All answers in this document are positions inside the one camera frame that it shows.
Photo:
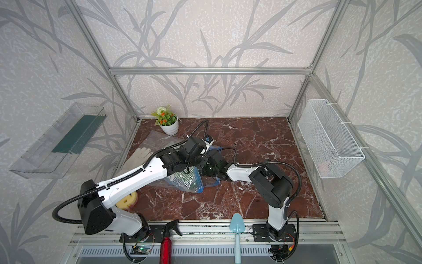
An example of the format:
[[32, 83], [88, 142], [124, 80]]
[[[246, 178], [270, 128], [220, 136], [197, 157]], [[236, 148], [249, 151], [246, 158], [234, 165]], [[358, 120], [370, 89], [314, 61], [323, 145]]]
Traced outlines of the green striped tank top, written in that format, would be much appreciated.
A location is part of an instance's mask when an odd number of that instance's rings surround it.
[[181, 191], [196, 193], [200, 188], [197, 175], [193, 170], [188, 174], [177, 172], [169, 176], [169, 180], [173, 186]]

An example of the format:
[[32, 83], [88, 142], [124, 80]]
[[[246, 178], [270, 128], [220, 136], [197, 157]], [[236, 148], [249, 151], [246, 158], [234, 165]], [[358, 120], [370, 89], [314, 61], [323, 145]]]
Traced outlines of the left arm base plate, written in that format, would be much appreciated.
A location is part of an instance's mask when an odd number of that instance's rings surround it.
[[119, 238], [119, 241], [123, 243], [160, 243], [163, 240], [163, 234], [164, 234], [164, 225], [163, 224], [153, 224], [149, 226], [149, 230], [146, 229], [140, 230], [138, 233], [136, 233], [133, 236], [128, 235], [121, 235]]

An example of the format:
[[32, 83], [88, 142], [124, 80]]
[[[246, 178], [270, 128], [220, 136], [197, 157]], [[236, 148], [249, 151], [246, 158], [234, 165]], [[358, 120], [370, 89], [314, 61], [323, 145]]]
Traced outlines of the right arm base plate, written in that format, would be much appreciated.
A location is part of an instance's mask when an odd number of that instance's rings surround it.
[[294, 243], [297, 240], [297, 231], [294, 224], [286, 224], [279, 231], [269, 224], [254, 224], [252, 226], [252, 234], [254, 242]]

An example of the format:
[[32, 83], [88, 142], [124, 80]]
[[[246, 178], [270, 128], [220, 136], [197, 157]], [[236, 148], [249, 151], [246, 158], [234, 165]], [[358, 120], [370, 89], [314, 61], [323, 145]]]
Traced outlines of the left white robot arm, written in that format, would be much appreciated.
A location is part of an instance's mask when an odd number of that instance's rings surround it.
[[52, 217], [61, 223], [83, 225], [87, 235], [101, 231], [135, 235], [146, 227], [146, 222], [138, 214], [117, 208], [117, 202], [156, 180], [199, 165], [212, 144], [213, 138], [209, 135], [191, 136], [154, 152], [143, 165], [120, 176], [98, 184], [86, 181], [80, 195], [58, 205]]

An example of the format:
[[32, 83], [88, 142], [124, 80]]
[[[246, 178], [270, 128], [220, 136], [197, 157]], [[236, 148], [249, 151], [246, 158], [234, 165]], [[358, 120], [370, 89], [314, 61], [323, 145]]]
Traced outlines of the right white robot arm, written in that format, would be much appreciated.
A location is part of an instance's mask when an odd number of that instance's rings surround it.
[[281, 161], [241, 164], [237, 154], [233, 147], [207, 151], [197, 165], [200, 175], [252, 183], [269, 206], [267, 228], [281, 233], [290, 218], [288, 209], [302, 189], [301, 174], [293, 165]]

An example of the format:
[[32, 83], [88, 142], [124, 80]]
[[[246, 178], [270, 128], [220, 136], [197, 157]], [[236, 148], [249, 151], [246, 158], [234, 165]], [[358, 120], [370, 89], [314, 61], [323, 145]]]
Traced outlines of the clear vacuum bag blue zipper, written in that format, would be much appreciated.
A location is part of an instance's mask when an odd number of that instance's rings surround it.
[[[167, 134], [159, 133], [156, 131], [152, 131], [148, 134], [148, 137], [142, 142], [142, 144], [138, 148], [150, 148], [153, 153], [159, 151], [165, 147], [170, 145], [174, 145], [176, 143], [181, 142], [181, 139], [176, 138], [174, 136], [169, 136]], [[206, 187], [216, 187], [220, 184], [220, 180], [214, 179], [212, 177], [205, 177], [199, 174], [198, 169], [195, 166], [187, 167], [186, 163], [176, 163], [170, 167], [168, 167], [169, 173], [166, 177], [156, 180], [154, 182], [149, 183], [152, 187], [161, 187], [161, 188], [168, 188], [168, 189], [178, 189], [177, 187], [173, 186], [169, 180], [169, 176], [177, 173], [177, 172], [185, 172], [186, 174], [190, 173], [190, 171], [194, 171], [198, 178], [198, 183], [200, 184], [200, 188], [196, 193], [202, 193], [204, 188]]]

